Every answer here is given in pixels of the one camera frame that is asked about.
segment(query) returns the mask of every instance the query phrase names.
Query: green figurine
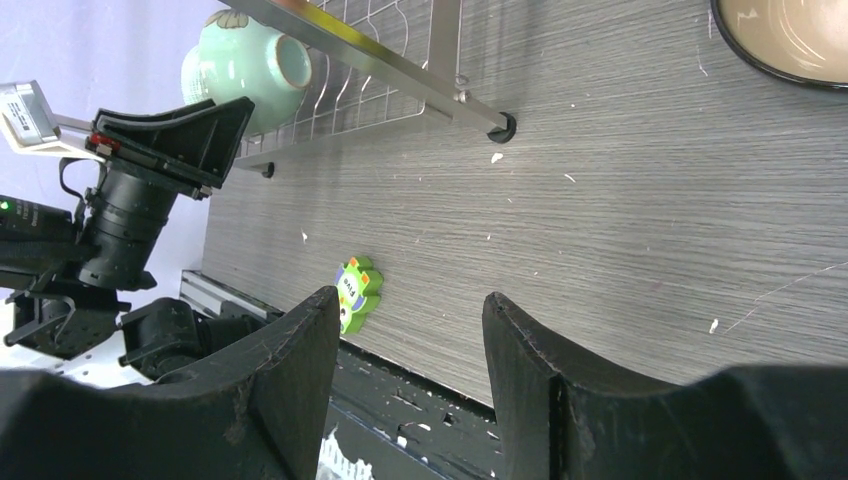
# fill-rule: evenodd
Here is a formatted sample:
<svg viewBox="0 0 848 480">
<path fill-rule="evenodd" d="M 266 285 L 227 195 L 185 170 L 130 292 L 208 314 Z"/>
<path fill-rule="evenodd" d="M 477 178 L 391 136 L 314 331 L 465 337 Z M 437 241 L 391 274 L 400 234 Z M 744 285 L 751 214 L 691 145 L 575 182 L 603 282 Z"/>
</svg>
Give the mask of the green figurine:
<svg viewBox="0 0 848 480">
<path fill-rule="evenodd" d="M 374 270 L 368 257 L 352 257 L 336 273 L 339 291 L 339 321 L 341 333 L 357 333 L 365 323 L 365 315 L 373 312 L 380 303 L 377 290 L 383 276 Z"/>
</svg>

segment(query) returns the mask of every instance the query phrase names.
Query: ceramic cup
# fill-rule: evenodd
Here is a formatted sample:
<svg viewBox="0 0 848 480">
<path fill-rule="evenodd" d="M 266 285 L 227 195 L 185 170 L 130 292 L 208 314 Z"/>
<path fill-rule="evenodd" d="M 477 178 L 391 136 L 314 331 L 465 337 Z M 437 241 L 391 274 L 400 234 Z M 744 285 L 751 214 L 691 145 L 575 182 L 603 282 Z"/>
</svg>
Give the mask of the ceramic cup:
<svg viewBox="0 0 848 480">
<path fill-rule="evenodd" d="M 711 0 L 722 37 L 743 60 L 781 80 L 848 87 L 848 0 Z"/>
<path fill-rule="evenodd" d="M 256 104 L 245 135 L 291 119 L 312 79 L 302 43 L 235 10 L 209 17 L 197 54 L 206 98 L 220 104 L 246 96 Z"/>
</svg>

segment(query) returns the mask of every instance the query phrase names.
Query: gray wooden table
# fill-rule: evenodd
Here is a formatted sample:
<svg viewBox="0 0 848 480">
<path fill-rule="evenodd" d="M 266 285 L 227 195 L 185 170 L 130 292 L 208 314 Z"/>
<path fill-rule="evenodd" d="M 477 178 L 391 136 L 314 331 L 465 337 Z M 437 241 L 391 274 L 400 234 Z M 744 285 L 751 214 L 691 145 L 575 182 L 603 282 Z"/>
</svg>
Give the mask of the gray wooden table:
<svg viewBox="0 0 848 480">
<path fill-rule="evenodd" d="M 503 3 L 466 0 L 462 73 L 511 143 L 453 126 L 233 171 L 204 273 L 286 309 L 369 255 L 383 303 L 351 340 L 485 402 L 493 290 L 665 380 L 845 362 L 845 107 L 752 71 L 702 0 Z"/>
</svg>

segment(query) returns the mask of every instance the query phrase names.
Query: rubber foot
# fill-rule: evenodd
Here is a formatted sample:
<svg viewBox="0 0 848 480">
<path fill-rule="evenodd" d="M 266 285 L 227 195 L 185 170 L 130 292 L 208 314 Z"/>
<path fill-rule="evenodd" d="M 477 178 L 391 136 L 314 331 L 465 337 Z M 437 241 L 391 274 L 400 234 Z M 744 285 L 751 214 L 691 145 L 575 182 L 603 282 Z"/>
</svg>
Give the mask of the rubber foot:
<svg viewBox="0 0 848 480">
<path fill-rule="evenodd" d="M 271 178 L 274 176 L 274 170 L 276 167 L 274 166 L 274 162 L 269 163 L 265 166 L 265 170 L 262 171 L 262 176 L 265 178 Z"/>
<path fill-rule="evenodd" d="M 515 120 L 515 117 L 506 112 L 501 112 L 501 115 L 506 117 L 506 128 L 497 128 L 487 134 L 489 140 L 495 143 L 506 143 L 512 140 L 512 137 L 515 136 L 515 132 L 518 130 L 518 121 Z"/>
</svg>

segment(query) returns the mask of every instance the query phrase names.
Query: metal wire rack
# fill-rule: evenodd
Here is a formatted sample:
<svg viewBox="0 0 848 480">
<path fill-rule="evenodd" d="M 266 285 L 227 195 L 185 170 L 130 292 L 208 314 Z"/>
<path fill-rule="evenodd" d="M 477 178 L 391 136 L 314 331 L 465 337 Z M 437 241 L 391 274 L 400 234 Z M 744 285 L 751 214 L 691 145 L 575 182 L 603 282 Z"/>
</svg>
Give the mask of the metal wire rack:
<svg viewBox="0 0 848 480">
<path fill-rule="evenodd" d="M 357 31 L 427 68 L 432 2 L 421 0 L 325 0 L 317 3 Z M 406 96 L 371 75 L 309 48 L 312 82 L 294 118 L 276 131 L 244 142 L 242 156 L 268 151 L 297 154 L 302 145 L 330 135 L 415 117 L 424 102 Z"/>
<path fill-rule="evenodd" d="M 501 114 L 455 85 L 460 0 L 223 1 L 304 42 L 313 68 L 294 118 L 245 140 L 237 167 L 260 168 L 455 117 L 487 133 L 507 128 Z"/>
</svg>

